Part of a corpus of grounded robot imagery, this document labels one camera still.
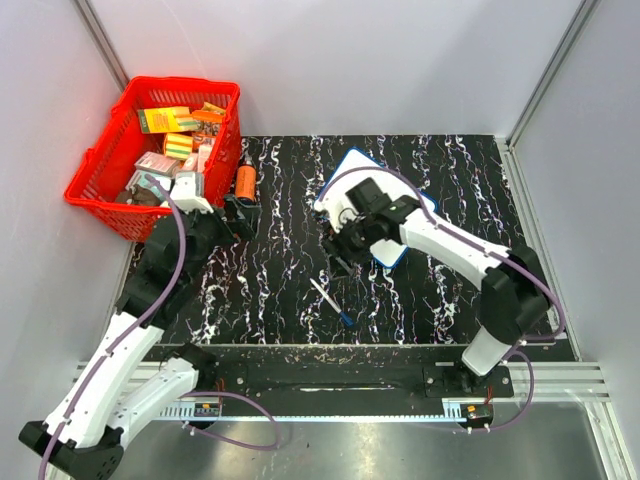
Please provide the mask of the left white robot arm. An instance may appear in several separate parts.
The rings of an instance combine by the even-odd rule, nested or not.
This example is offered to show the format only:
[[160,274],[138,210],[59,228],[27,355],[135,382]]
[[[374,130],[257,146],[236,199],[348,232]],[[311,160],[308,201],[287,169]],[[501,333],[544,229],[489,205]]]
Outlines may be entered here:
[[122,391],[150,349],[196,295],[213,251],[255,238],[261,208],[228,194],[221,208],[171,206],[144,243],[107,331],[69,393],[46,419],[24,425],[20,442],[41,458],[39,478],[54,467],[72,479],[108,479],[129,443],[167,406],[217,384],[217,358],[186,342],[160,371],[128,396]]

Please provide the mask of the white marker with blue cap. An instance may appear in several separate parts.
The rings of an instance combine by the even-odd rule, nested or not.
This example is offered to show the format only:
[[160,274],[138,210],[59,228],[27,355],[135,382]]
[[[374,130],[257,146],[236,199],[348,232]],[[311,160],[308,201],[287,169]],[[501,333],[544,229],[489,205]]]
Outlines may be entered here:
[[330,296],[330,294],[324,288],[322,288],[316,280],[311,279],[310,283],[320,293],[323,299],[331,306],[331,308],[339,315],[344,326],[347,328],[353,328],[355,325],[354,321],[345,312],[345,310],[338,305],[338,303]]

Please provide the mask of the blue-framed whiteboard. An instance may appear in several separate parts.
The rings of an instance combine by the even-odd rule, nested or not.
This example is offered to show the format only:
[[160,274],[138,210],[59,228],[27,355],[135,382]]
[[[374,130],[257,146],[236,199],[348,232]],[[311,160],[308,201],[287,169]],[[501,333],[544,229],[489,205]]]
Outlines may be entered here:
[[[437,209],[436,203],[425,194],[417,195],[415,188],[398,178],[395,172],[382,166],[361,150],[352,148],[345,154],[314,203],[315,214],[321,223],[323,218],[319,215],[318,199],[324,196],[324,192],[332,181],[344,176],[354,183],[363,178],[371,177],[392,200],[393,217],[387,221],[379,220],[380,240],[372,246],[371,251],[374,254],[372,259],[380,265],[386,268],[395,267],[407,251],[407,246],[400,240],[399,225],[406,220],[409,214],[419,210],[423,205],[431,212],[435,211]],[[360,265],[336,265],[330,257],[329,260],[337,275],[349,275],[356,266]]]

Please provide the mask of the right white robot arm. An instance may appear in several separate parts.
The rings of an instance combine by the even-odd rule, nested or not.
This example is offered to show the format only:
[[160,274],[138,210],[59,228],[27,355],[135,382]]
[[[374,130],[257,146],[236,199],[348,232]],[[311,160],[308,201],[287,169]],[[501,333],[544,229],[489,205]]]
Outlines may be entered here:
[[343,271],[396,244],[435,258],[477,288],[480,329],[454,373],[465,395],[486,389],[490,371],[557,303],[534,250],[481,240],[430,211],[424,197],[350,194],[337,202],[317,199],[314,211],[328,224],[323,246]]

